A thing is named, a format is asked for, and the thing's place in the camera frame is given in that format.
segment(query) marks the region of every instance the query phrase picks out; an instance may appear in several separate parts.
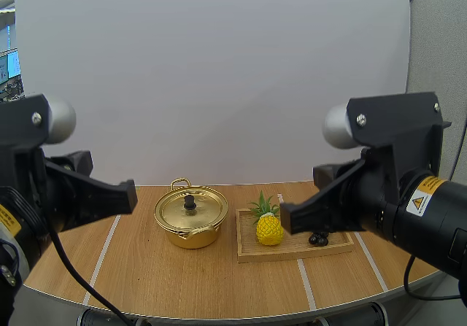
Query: computer monitor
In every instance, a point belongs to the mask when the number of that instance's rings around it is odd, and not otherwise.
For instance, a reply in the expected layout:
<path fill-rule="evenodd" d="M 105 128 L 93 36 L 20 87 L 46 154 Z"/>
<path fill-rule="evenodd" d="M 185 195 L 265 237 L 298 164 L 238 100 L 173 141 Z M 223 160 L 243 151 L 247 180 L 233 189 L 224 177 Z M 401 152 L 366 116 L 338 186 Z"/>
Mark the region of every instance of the computer monitor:
<path fill-rule="evenodd" d="M 0 84 L 8 80 L 8 59 L 7 56 L 0 56 Z"/>
<path fill-rule="evenodd" d="M 8 79 L 19 76 L 21 74 L 20 59 L 18 52 L 8 54 Z"/>

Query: white backdrop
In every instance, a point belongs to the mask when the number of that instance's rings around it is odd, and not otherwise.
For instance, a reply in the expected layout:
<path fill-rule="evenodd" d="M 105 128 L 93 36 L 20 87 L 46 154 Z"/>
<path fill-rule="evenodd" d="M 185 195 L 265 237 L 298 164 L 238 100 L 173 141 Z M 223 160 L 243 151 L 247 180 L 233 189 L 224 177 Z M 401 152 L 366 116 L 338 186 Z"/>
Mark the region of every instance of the white backdrop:
<path fill-rule="evenodd" d="M 26 91 L 69 100 L 97 179 L 286 182 L 358 156 L 321 135 L 352 96 L 402 93 L 408 0 L 16 0 Z"/>

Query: black cable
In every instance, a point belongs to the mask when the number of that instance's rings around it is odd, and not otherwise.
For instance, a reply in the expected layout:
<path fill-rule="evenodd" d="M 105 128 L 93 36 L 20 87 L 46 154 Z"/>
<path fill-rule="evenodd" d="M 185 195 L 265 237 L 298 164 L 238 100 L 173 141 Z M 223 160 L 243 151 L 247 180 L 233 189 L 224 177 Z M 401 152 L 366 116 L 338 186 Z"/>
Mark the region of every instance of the black cable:
<path fill-rule="evenodd" d="M 116 306 L 111 304 L 107 299 L 102 297 L 95 289 L 93 289 L 89 283 L 87 283 L 76 271 L 74 266 L 72 265 L 72 262 L 68 259 L 65 253 L 65 249 L 63 249 L 63 246 L 61 244 L 60 238 L 58 237 L 58 233 L 55 231 L 55 228 L 53 227 L 52 224 L 52 219 L 49 214 L 49 203 L 48 203 L 48 198 L 47 198 L 47 175 L 45 172 L 45 168 L 42 164 L 42 158 L 44 157 L 44 153 L 42 150 L 39 151 L 39 153 L 36 154 L 38 158 L 40 158 L 40 163 L 38 166 L 33 167 L 33 173 L 32 177 L 34 180 L 35 186 L 36 186 L 36 191 L 37 195 L 39 195 L 41 207 L 44 209 L 43 214 L 45 217 L 45 222 L 47 224 L 47 229 L 50 234 L 50 238 L 53 242 L 53 246 L 55 247 L 55 250 L 58 253 L 58 256 L 60 257 L 61 262 L 63 265 L 65 265 L 66 270 L 72 275 L 73 279 L 76 280 L 78 284 L 81 285 L 82 288 L 84 288 L 86 291 L 90 293 L 95 299 L 97 299 L 100 303 L 102 303 L 105 307 L 107 307 L 111 312 L 113 312 L 115 315 L 117 315 L 125 325 L 128 326 L 134 326 L 134 323 L 131 322 L 123 313 L 117 309 Z"/>
<path fill-rule="evenodd" d="M 85 290 L 87 290 L 90 293 L 90 295 L 92 295 L 95 299 L 97 299 L 104 306 L 106 306 L 111 312 L 117 315 L 126 325 L 134 326 L 134 323 L 131 322 L 125 315 L 123 315 L 123 313 L 120 310 L 118 310 L 117 307 L 113 306 L 113 304 L 111 304 L 107 299 L 102 297 L 95 289 L 93 289 L 89 285 L 89 283 L 87 283 L 81 277 L 81 275 L 76 271 L 76 269 L 66 256 L 65 250 L 61 245 L 60 238 L 53 229 L 50 230 L 50 237 L 52 239 L 53 245 L 55 246 L 55 249 L 57 250 L 58 256 L 61 259 L 61 262 L 63 263 L 63 265 L 65 265 L 66 270 L 68 270 L 70 275 L 72 275 L 72 277 L 77 281 L 77 283 L 80 284 Z"/>
<path fill-rule="evenodd" d="M 464 140 L 466 138 L 466 131 L 467 131 L 467 118 L 466 118 L 466 123 L 464 124 L 464 129 L 463 129 L 463 132 L 462 132 L 462 136 L 460 137 L 460 143 L 459 143 L 458 151 L 457 151 L 455 159 L 454 159 L 454 165 L 452 166 L 451 174 L 449 175 L 449 178 L 448 178 L 449 181 L 454 176 L 455 168 L 458 165 L 459 158 L 460 158 L 460 152 L 462 151 L 462 146 L 463 146 Z"/>
<path fill-rule="evenodd" d="M 415 256 L 411 255 L 409 262 L 407 263 L 406 272 L 404 273 L 404 289 L 406 290 L 407 294 L 413 298 L 420 299 L 420 300 L 452 300 L 452 299 L 460 299 L 460 295 L 446 295 L 444 297 L 428 297 L 426 295 L 418 295 L 417 293 L 413 293 L 409 290 L 409 274 L 412 265 L 414 264 Z"/>
<path fill-rule="evenodd" d="M 454 159 L 454 164 L 452 165 L 451 173 L 449 174 L 448 180 L 451 181 L 452 177 L 454 176 L 455 168 L 458 165 L 459 158 L 460 158 L 460 153 L 462 151 L 462 146 L 464 143 L 464 139 L 466 138 L 466 131 L 467 131 L 467 118 L 466 118 L 466 123 L 464 124 L 462 136 L 460 137 L 460 143 L 458 150 L 456 152 L 456 156 Z M 409 262 L 407 263 L 406 271 L 404 273 L 404 289 L 406 290 L 406 293 L 410 295 L 413 298 L 420 299 L 420 300 L 453 300 L 453 299 L 460 299 L 460 295 L 447 295 L 444 297 L 428 297 L 425 295 L 418 295 L 417 293 L 413 293 L 411 290 L 409 290 L 409 274 L 410 274 L 410 269 L 412 269 L 412 265 L 414 264 L 415 261 L 415 256 L 411 255 Z"/>
<path fill-rule="evenodd" d="M 13 272 L 12 272 L 12 275 L 14 276 L 16 275 L 18 270 L 20 270 L 20 254 L 18 252 L 18 248 L 16 248 L 16 246 L 12 244 L 11 242 L 5 241 L 1 238 L 0 238 L 0 244 L 6 244 L 7 246 L 11 247 L 11 249 L 13 249 L 13 251 L 15 252 L 15 258 L 13 259 Z"/>

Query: gold pot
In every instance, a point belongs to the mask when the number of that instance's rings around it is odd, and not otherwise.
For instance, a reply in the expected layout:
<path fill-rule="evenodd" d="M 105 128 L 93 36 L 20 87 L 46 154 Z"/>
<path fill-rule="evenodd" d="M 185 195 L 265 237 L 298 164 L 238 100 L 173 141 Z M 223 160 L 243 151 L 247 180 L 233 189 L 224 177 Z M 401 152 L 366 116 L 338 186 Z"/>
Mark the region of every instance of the gold pot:
<path fill-rule="evenodd" d="M 186 182 L 188 186 L 174 189 L 178 182 Z M 195 249 L 216 240 L 227 211 L 227 200 L 221 193 L 178 178 L 170 184 L 170 192 L 155 205 L 154 216 L 171 243 Z"/>

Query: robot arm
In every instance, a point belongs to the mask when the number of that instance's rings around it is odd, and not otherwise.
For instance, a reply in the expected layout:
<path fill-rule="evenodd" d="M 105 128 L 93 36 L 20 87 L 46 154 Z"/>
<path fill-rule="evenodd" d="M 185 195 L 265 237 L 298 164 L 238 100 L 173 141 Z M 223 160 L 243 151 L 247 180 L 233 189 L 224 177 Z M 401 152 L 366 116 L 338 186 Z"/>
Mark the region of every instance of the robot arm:
<path fill-rule="evenodd" d="M 335 113 L 328 115 L 326 139 L 365 148 L 359 160 L 314 168 L 320 192 L 282 204 L 284 228 L 371 231 L 459 279 L 467 305 L 467 187 L 437 177 L 450 123 L 436 95 L 353 98 L 344 116 Z"/>
<path fill-rule="evenodd" d="M 63 252 L 57 233 L 131 214 L 136 206 L 133 180 L 108 185 L 89 177 L 93 169 L 89 151 L 44 156 L 41 145 L 64 141 L 75 123 L 71 106 L 44 96 L 0 104 L 2 325 L 13 311 L 16 292 L 50 242 L 59 255 Z"/>

